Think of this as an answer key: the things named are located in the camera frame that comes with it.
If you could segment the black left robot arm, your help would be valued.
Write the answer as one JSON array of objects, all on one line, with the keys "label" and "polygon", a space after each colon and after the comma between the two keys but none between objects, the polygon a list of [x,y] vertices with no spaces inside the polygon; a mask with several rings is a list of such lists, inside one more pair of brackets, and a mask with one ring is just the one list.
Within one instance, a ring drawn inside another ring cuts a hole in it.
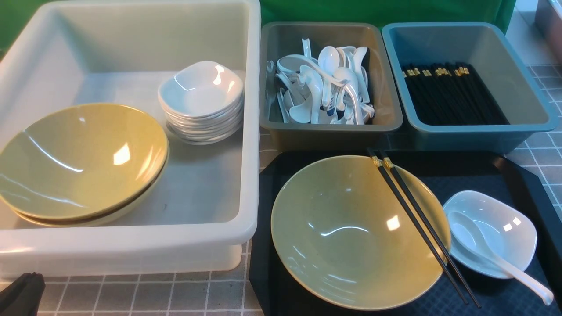
[{"label": "black left robot arm", "polygon": [[45,290],[40,273],[24,273],[0,293],[2,316],[36,316]]}]

